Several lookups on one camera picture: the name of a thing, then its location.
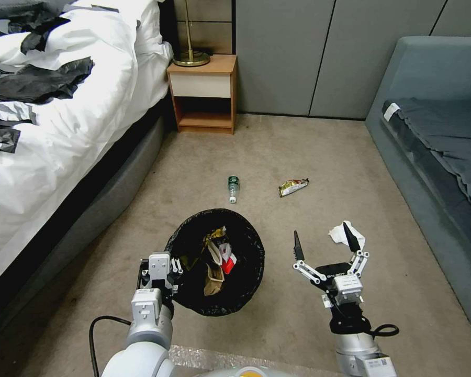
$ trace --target brass lamp base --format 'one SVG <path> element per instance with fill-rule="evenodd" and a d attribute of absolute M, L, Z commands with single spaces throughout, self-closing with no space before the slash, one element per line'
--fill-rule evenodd
<path fill-rule="evenodd" d="M 173 63 L 179 66 L 200 66 L 209 63 L 209 55 L 205 52 L 193 51 L 192 59 L 188 52 L 181 52 L 173 58 Z"/>

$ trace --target green bottle label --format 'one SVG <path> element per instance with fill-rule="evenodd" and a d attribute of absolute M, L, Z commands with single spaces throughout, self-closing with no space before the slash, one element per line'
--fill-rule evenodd
<path fill-rule="evenodd" d="M 235 183 L 237 186 L 239 186 L 239 178 L 237 178 L 235 175 L 231 175 L 229 177 L 229 184 Z"/>

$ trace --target wooden nightstand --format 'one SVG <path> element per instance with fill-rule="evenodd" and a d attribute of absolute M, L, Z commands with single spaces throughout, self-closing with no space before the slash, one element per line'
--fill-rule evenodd
<path fill-rule="evenodd" d="M 198 67 L 171 64 L 167 69 L 178 132 L 234 133 L 235 55 L 213 55 Z"/>

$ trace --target plastic bottle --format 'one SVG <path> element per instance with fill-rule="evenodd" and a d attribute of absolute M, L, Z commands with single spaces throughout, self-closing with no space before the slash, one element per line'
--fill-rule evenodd
<path fill-rule="evenodd" d="M 237 202 L 237 192 L 239 191 L 239 178 L 237 178 L 235 175 L 231 175 L 229 177 L 229 202 L 231 204 L 234 204 Z"/>

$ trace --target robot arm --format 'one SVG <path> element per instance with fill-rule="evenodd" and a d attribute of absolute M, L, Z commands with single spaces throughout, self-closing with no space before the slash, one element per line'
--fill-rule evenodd
<path fill-rule="evenodd" d="M 330 329 L 337 338 L 337 362 L 348 376 L 396 377 L 391 358 L 383 354 L 375 342 L 375 336 L 391 336 L 399 333 L 394 325 L 382 325 L 372 331 L 369 320 L 363 316 L 360 303 L 363 284 L 360 277 L 368 261 L 369 253 L 362 252 L 356 237 L 346 223 L 343 224 L 349 248 L 353 256 L 347 263 L 311 267 L 304 261 L 304 252 L 295 231 L 293 265 L 317 288 L 323 290 L 322 301 L 331 310 Z M 393 328 L 390 332 L 382 329 Z"/>
<path fill-rule="evenodd" d="M 103 377 L 173 375 L 174 364 L 168 354 L 173 335 L 171 297 L 178 289 L 174 278 L 182 273 L 180 261 L 168 253 L 154 253 L 141 261 L 137 289 L 131 300 L 133 321 L 126 349 L 110 359 Z"/>

